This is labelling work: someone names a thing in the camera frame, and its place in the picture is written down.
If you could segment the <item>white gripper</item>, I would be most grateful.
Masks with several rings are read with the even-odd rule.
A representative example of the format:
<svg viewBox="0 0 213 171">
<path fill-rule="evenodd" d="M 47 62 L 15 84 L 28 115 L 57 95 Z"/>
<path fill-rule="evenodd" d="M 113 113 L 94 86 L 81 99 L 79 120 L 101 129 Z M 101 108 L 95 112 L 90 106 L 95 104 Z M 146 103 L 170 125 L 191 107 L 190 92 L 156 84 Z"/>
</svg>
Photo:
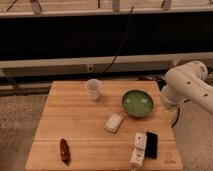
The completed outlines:
<svg viewBox="0 0 213 171">
<path fill-rule="evenodd" d="M 182 97 L 169 86 L 164 86 L 160 92 L 160 99 L 162 104 L 167 109 L 164 111 L 163 122 L 171 126 L 176 118 L 176 110 L 172 108 L 176 108 L 179 105 L 179 103 L 182 101 Z"/>
</svg>

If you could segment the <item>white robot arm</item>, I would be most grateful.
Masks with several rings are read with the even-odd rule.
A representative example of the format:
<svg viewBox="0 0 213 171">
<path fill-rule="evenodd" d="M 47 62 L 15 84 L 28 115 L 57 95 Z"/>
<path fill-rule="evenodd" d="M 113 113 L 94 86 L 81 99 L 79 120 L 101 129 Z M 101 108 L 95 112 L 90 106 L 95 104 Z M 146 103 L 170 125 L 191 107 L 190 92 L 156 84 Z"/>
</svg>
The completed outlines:
<svg viewBox="0 0 213 171">
<path fill-rule="evenodd" d="M 169 69 L 165 74 L 166 85 L 160 91 L 160 99 L 166 113 L 173 113 L 171 126 L 179 120 L 180 104 L 192 100 L 213 115 L 213 87 L 205 80 L 208 69 L 201 61 L 191 61 Z"/>
</svg>

